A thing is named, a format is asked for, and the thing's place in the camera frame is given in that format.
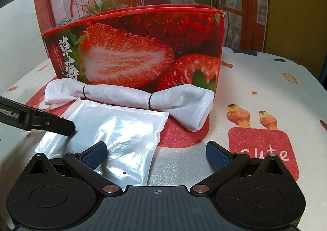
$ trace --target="ice cream cone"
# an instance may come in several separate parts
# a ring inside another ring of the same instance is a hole
[[[267,125],[267,129],[269,129],[269,130],[278,130],[277,125]]]
[[[251,128],[250,121],[239,120],[237,123],[240,127]]]

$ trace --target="white fabric bundle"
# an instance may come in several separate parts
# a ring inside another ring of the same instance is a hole
[[[213,107],[214,92],[184,84],[151,95],[122,86],[87,85],[70,78],[53,80],[45,89],[45,104],[51,109],[84,97],[125,107],[149,109],[150,105],[151,109],[168,112],[186,129],[195,132],[202,128]]]

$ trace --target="tablecloth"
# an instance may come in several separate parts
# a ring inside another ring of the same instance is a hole
[[[167,121],[148,185],[189,188],[212,174],[214,169],[205,157],[210,140],[231,152],[242,150],[256,158],[273,152],[284,161],[306,198],[298,228],[326,231],[327,92],[307,69],[290,60],[234,51],[223,49],[214,109],[202,130],[190,133],[174,119]],[[48,59],[2,96],[49,110],[43,94],[54,77]],[[0,214],[11,227],[6,196],[43,134],[0,123]]]

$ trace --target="plastic bag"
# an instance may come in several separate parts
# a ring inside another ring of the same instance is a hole
[[[76,134],[65,137],[47,132],[36,152],[48,158],[61,158],[70,151],[82,152],[99,141],[108,148],[107,161],[95,171],[125,189],[146,185],[166,112],[104,105],[76,100],[62,115],[72,120]]]

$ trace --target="circular mount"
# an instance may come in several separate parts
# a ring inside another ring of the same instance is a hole
[[[87,183],[49,170],[24,174],[7,197],[15,225],[32,230],[67,228],[87,217],[95,205],[95,192]]]
[[[255,175],[224,184],[216,194],[216,204],[230,222],[251,230],[283,230],[297,224],[305,209],[303,194],[295,182],[260,177],[256,181]]]
[[[68,198],[68,192],[58,186],[44,186],[31,193],[30,201],[43,208],[56,207],[63,204]]]

